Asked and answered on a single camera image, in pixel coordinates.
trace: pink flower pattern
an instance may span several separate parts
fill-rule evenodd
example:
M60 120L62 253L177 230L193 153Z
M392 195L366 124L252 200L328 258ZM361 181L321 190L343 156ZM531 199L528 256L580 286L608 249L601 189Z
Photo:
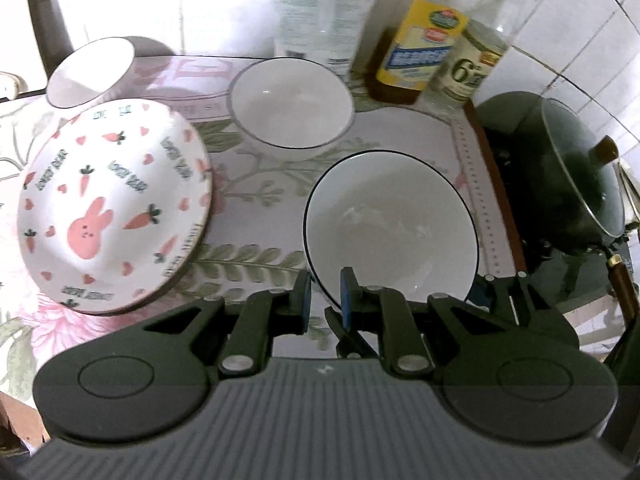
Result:
M169 297L129 314L98 317L74 312L39 293L37 311L21 309L17 315L26 325L33 327L31 346L39 368L63 350L156 316L178 304L179 301Z

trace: white bowl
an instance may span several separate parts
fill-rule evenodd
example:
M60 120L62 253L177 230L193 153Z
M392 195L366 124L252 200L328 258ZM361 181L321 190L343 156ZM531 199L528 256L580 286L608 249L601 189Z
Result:
M478 272L478 237L456 189L427 163L386 150L344 158L306 203L306 257L322 291L340 307L340 270L359 283L426 301L468 295Z
M204 232L209 154L169 107L122 99L57 130L27 170L17 225L40 290L84 314L117 314L163 288Z
M124 38L92 41L69 55L47 84L47 101L67 119L121 97L133 77L135 48Z
M277 57L238 74L227 97L238 127L263 153L281 160L319 155L343 136L354 119L344 82L306 59Z

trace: yellow bottle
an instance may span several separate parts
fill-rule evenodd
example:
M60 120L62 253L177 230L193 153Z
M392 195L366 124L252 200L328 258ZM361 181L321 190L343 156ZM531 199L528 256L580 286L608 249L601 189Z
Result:
M404 19L397 30L385 31L373 55L378 68L366 78L369 94L383 102L414 103L462 34L465 13L476 1L403 0Z

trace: metal pin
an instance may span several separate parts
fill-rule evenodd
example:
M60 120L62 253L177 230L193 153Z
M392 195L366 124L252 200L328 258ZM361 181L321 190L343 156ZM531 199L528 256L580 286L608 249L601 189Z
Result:
M247 355L229 355L222 360L222 367L230 372L244 372L254 365Z
M426 370L431 362L421 355L403 355L398 359L398 367L405 372L420 372Z

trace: clear plastic bottle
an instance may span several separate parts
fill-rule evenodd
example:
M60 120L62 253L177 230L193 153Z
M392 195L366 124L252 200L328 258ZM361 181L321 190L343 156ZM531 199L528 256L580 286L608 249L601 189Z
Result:
M527 0L481 0L423 99L443 115L461 108L510 48Z
M384 31L365 83L374 99L413 104L464 30L478 0L402 0L399 25Z

